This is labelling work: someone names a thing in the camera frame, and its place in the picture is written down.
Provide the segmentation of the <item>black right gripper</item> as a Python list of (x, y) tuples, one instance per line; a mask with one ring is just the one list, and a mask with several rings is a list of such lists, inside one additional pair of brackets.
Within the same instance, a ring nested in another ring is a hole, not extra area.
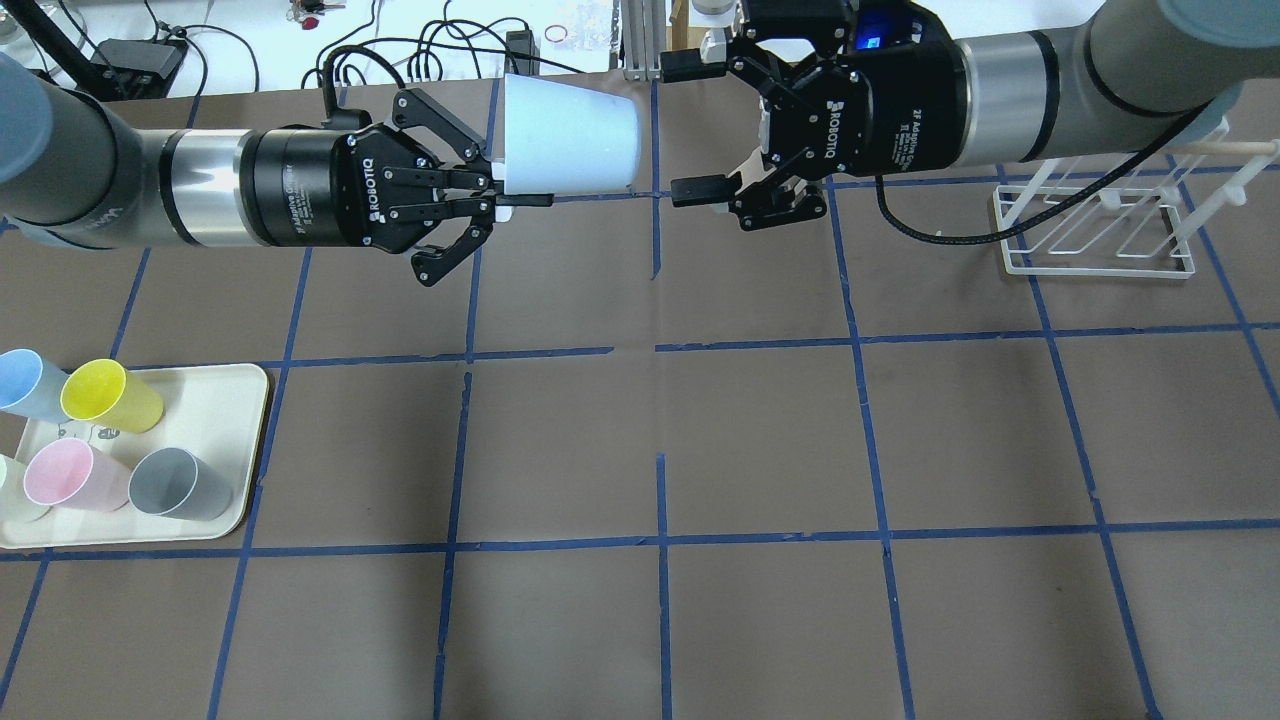
[(663, 51), (659, 82), (732, 76), (762, 101), (759, 149), (728, 174), (672, 179), (675, 208), (713, 206), (745, 231), (826, 214), (820, 182), (951, 167), (961, 155), (963, 54), (911, 1), (741, 1), (707, 47)]

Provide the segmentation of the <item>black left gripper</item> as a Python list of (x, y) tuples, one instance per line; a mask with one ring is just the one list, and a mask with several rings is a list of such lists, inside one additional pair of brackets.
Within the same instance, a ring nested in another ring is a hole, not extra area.
[(410, 254), (431, 287), (480, 249), (503, 208), (549, 208), (553, 193), (497, 193), (484, 138), (422, 90), (357, 128), (271, 129), (239, 161), (251, 227), (274, 247)]

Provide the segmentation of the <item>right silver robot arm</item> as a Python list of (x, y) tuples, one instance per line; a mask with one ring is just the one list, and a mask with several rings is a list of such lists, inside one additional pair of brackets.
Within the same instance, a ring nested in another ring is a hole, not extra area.
[(1277, 64), (1275, 1), (1106, 1), (1079, 26), (966, 38), (910, 1), (741, 1), (700, 49), (664, 53), (660, 78), (751, 86), (760, 147), (727, 176), (675, 179), (671, 200), (759, 231), (822, 217), (835, 174), (1128, 152), (1076, 205)]

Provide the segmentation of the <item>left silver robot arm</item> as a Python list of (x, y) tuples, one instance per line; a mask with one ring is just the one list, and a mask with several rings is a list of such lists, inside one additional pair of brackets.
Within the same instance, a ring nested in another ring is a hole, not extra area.
[(426, 287), (480, 249), (516, 193), (485, 140), (420, 88), (375, 122), (324, 94), (325, 120), (136, 129), (96, 99), (3, 59), (3, 215), (50, 246), (358, 247), (411, 252)]

